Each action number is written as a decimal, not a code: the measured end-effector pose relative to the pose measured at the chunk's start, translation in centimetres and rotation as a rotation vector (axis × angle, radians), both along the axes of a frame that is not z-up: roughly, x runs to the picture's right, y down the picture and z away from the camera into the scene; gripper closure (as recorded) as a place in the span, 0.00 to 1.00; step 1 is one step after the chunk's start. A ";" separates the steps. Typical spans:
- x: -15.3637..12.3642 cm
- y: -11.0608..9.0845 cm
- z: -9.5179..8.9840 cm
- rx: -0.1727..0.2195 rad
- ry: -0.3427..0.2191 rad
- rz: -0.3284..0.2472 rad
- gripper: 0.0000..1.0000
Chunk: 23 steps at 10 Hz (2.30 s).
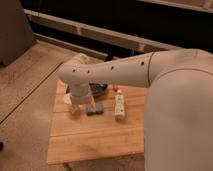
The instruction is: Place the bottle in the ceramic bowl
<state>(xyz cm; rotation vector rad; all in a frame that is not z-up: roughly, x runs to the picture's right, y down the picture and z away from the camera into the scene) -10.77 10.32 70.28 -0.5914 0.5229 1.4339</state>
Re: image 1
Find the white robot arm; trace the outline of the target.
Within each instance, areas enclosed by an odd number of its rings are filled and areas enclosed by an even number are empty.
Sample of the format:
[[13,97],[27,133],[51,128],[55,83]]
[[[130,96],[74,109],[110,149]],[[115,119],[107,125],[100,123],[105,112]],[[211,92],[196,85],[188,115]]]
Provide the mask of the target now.
[[213,171],[213,53],[151,52],[91,64],[78,54],[59,69],[71,101],[91,101],[91,83],[144,87],[145,171]]

